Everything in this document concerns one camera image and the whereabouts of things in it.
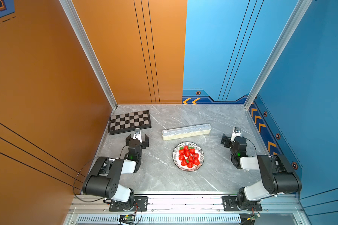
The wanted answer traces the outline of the cream plastic wrap dispenser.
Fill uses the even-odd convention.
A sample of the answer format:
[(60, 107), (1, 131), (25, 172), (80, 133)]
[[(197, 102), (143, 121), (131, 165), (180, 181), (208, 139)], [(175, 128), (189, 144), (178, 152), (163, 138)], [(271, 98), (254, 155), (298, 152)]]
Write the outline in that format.
[(161, 132), (164, 141), (200, 136), (209, 134), (212, 127), (210, 124), (193, 125), (181, 128), (163, 130)]

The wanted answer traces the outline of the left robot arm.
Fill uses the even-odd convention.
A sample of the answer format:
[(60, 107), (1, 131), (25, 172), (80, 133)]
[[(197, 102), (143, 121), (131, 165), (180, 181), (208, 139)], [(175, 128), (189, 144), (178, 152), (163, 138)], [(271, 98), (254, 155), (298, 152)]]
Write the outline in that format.
[(119, 184), (122, 174), (136, 173), (142, 160), (142, 150), (149, 146), (149, 137), (145, 135), (128, 136), (128, 153), (123, 159), (99, 157), (83, 184), (83, 193), (111, 200), (114, 207), (129, 211), (134, 209), (135, 196), (131, 188)]

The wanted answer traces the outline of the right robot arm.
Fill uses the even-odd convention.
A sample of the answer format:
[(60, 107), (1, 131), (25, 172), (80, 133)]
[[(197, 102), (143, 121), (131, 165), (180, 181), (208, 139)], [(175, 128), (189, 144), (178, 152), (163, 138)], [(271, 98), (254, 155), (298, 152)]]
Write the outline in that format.
[(239, 189), (237, 196), (223, 197), (226, 211), (261, 211), (261, 200), (278, 194), (300, 192), (299, 176), (284, 155), (247, 155), (247, 139), (223, 135), (221, 144), (231, 151), (231, 162), (239, 170), (259, 171), (261, 180)]

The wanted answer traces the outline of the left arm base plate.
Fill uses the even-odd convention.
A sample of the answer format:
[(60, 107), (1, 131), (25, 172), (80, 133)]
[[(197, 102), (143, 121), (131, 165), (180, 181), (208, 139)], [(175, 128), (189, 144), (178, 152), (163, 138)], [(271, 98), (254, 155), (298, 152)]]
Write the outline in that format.
[(120, 202), (117, 200), (111, 200), (109, 211), (111, 212), (134, 212), (137, 210), (145, 212), (147, 211), (148, 197), (147, 196), (134, 196), (130, 197), (127, 202)]

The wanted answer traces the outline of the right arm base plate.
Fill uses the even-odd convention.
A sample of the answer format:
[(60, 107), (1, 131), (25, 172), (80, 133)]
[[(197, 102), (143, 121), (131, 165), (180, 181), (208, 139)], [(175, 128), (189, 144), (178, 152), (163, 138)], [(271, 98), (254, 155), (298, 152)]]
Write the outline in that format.
[(224, 211), (257, 211), (261, 212), (262, 205), (260, 201), (249, 201), (245, 197), (238, 200), (235, 196), (223, 196), (222, 204)]

